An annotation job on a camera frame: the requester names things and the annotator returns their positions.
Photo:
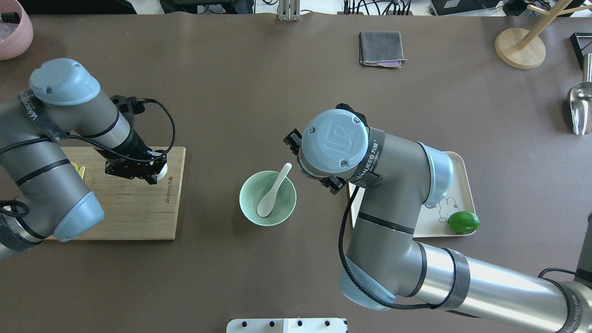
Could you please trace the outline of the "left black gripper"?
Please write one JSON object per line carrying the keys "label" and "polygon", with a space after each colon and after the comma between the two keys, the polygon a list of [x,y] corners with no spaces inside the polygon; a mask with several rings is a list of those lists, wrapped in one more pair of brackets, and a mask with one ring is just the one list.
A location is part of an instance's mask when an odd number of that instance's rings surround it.
{"label": "left black gripper", "polygon": [[135,115],[145,111],[144,104],[159,105],[165,113],[168,109],[155,99],[138,99],[114,95],[110,97],[119,112],[120,120],[129,124],[129,133],[120,145],[108,150],[100,150],[99,154],[106,160],[105,173],[123,179],[143,179],[150,185],[157,184],[156,175],[163,164],[167,163],[165,150],[150,149],[134,129]]}

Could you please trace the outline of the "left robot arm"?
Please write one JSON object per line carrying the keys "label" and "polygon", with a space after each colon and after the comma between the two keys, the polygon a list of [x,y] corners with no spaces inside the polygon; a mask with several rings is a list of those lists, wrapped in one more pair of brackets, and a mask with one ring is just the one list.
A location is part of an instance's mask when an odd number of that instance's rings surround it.
{"label": "left robot arm", "polygon": [[1,105],[1,166],[21,196],[1,202],[1,259],[27,252],[49,236],[67,242],[101,222],[95,194],[60,141],[93,145],[105,172],[157,184],[167,173],[167,150],[146,146],[133,128],[145,99],[108,97],[83,65],[53,59],[35,69],[29,88]]}

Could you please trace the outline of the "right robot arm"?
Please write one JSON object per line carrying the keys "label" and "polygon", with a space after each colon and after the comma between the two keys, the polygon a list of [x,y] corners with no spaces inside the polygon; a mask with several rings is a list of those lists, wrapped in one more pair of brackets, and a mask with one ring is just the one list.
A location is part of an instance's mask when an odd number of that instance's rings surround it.
{"label": "right robot arm", "polygon": [[291,131],[304,175],[332,194],[364,189],[347,250],[339,234],[344,296],[386,311],[433,309],[499,321],[539,333],[591,331],[591,230],[571,282],[533,277],[414,240],[421,207],[442,201],[452,185],[448,154],[370,127],[338,104]]}

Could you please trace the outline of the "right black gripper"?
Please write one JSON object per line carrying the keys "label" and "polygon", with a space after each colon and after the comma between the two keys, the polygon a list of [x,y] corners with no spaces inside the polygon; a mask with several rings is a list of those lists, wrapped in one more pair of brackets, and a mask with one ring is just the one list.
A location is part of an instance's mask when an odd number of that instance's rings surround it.
{"label": "right black gripper", "polygon": [[337,194],[351,179],[368,151],[368,122],[349,104],[321,112],[305,127],[284,137],[302,173]]}

